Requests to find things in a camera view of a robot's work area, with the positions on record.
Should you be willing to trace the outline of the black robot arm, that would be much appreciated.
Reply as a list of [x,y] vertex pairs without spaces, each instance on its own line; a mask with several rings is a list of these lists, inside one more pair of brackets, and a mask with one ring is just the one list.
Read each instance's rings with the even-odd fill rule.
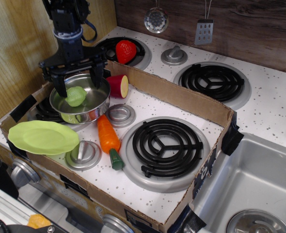
[[43,5],[53,22],[53,35],[58,43],[56,53],[39,63],[43,78],[53,83],[61,97],[67,97],[66,75],[79,71],[89,71],[92,83],[100,88],[107,64],[106,50],[83,45],[83,42],[92,43],[97,39],[96,34],[91,39],[83,35],[84,24],[97,31],[87,19],[89,3],[85,0],[45,0]]

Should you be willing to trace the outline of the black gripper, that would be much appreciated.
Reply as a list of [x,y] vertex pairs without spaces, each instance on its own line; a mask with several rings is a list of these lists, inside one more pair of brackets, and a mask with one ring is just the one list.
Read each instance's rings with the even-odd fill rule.
[[94,86],[102,86],[104,67],[107,64],[106,50],[100,47],[86,47],[82,44],[82,30],[74,33],[53,31],[58,42],[57,52],[41,61],[45,80],[52,81],[61,97],[67,97],[64,77],[71,73],[88,70]]

